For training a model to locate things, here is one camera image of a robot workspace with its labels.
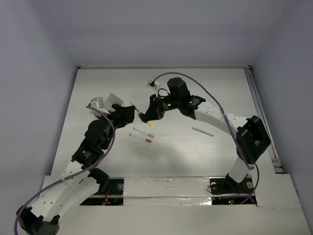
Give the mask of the white pencil brown eraser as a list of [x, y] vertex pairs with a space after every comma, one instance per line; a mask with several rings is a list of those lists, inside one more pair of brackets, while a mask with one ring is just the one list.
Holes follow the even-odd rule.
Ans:
[[137, 136], [137, 135], [134, 135], [132, 133], [130, 133], [129, 136], [134, 138], [134, 139], [137, 139], [137, 140], [141, 140], [141, 141], [144, 141], [144, 142], [152, 143], [151, 139], [148, 139], [148, 138], [145, 138], [145, 137], [141, 137], [141, 136]]

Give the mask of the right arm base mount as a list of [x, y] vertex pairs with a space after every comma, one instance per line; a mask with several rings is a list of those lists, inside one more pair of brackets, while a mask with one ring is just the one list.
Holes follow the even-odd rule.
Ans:
[[227, 178], [211, 178], [207, 191], [212, 205], [257, 205], [252, 178], [247, 176], [240, 184]]

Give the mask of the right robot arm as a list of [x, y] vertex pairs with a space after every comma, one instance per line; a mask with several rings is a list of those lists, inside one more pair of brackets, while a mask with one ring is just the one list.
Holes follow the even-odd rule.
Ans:
[[238, 157], [225, 177], [225, 186], [231, 192], [238, 191], [251, 168], [270, 145], [262, 120], [257, 116], [245, 118], [227, 113], [220, 105], [214, 106], [200, 96], [191, 95], [180, 77], [171, 78], [167, 86], [167, 96], [150, 96], [149, 107], [146, 113], [139, 113], [140, 119], [143, 122], [160, 120], [165, 112], [178, 109], [186, 117], [208, 123], [229, 134], [235, 142]]

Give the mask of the white pencil yellow tip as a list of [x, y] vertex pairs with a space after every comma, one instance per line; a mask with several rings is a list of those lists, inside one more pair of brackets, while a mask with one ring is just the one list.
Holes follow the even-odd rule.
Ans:
[[153, 143], [136, 143], [136, 144], [130, 144], [129, 147], [142, 147], [142, 146], [150, 146], [153, 145]]

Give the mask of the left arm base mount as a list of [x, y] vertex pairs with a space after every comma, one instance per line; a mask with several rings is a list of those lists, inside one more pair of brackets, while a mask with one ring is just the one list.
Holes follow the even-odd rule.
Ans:
[[110, 178], [104, 192], [97, 192], [83, 201], [81, 206], [123, 206], [124, 178]]

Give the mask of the white compartment organizer box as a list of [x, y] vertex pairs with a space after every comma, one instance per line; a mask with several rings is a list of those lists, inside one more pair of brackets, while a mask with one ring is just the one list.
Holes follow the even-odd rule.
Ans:
[[124, 101], [119, 98], [118, 96], [116, 96], [113, 93], [110, 93], [109, 96], [107, 97], [107, 99], [104, 101], [104, 109], [107, 111], [115, 111], [115, 108], [113, 107], [114, 104], [117, 104], [119, 106], [123, 106], [124, 105]]

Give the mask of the black handled scissors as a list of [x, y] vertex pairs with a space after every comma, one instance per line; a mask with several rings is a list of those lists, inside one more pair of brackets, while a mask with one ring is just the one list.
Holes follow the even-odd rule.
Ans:
[[137, 116], [138, 116], [140, 119], [142, 119], [143, 116], [144, 116], [144, 114], [143, 114], [142, 112], [140, 112], [132, 102], [131, 102], [131, 105], [135, 107], [135, 111], [136, 111], [136, 113], [137, 113]]

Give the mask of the white pencil pink eraser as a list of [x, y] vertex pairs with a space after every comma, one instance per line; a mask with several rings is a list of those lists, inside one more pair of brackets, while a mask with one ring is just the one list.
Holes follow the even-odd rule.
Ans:
[[142, 130], [140, 130], [140, 129], [138, 129], [138, 128], [133, 127], [133, 130], [136, 131], [136, 132], [139, 132], [139, 133], [141, 133], [141, 134], [143, 134], [143, 135], [146, 135], [146, 136], [148, 136], [148, 137], [151, 137], [151, 138], [154, 137], [153, 134], [148, 133], [148, 132], [145, 132], [145, 131], [142, 131]]

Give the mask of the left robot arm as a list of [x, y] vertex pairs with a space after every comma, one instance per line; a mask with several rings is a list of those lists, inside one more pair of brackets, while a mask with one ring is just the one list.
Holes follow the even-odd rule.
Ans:
[[32, 196], [16, 213], [14, 233], [21, 227], [29, 235], [55, 235], [59, 220], [73, 207], [94, 193], [108, 189], [110, 177], [97, 165], [110, 152], [115, 131], [134, 121], [135, 107], [113, 104], [113, 111], [104, 113], [92, 105], [87, 108], [98, 114], [88, 125], [85, 138], [71, 157], [59, 179]]

